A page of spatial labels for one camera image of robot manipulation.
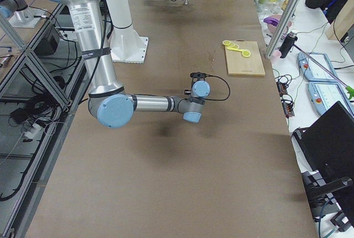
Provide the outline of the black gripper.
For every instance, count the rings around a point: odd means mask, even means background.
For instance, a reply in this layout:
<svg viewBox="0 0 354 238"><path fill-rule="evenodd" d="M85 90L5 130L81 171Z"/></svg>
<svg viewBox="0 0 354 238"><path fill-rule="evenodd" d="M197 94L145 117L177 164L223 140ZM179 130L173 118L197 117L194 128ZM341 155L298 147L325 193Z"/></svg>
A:
<svg viewBox="0 0 354 238"><path fill-rule="evenodd" d="M206 74L202 72L195 72L191 73L190 77L192 78L192 81L204 81L206 78Z"/></svg>

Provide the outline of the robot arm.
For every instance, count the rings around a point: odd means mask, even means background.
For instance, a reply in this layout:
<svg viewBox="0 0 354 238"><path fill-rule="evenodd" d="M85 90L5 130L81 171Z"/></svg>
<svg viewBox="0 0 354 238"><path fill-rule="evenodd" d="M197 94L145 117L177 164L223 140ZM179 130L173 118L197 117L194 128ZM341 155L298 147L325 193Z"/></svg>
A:
<svg viewBox="0 0 354 238"><path fill-rule="evenodd" d="M140 37L132 26L128 0L52 0L68 7L75 33L90 77L88 109L100 124L119 128L136 111L178 112L184 120L201 118L210 85L202 73L192 73L187 98L127 94L118 81L115 61L144 60L148 38Z"/></svg>

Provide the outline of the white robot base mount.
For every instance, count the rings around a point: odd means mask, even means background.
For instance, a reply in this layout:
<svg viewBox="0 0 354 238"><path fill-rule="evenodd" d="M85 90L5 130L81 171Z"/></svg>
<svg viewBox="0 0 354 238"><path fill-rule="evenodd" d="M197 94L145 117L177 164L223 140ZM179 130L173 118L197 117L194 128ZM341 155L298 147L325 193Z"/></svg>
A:
<svg viewBox="0 0 354 238"><path fill-rule="evenodd" d="M106 0L106 3L113 25L110 37L113 61L144 63L149 39L134 30L128 0Z"/></svg>

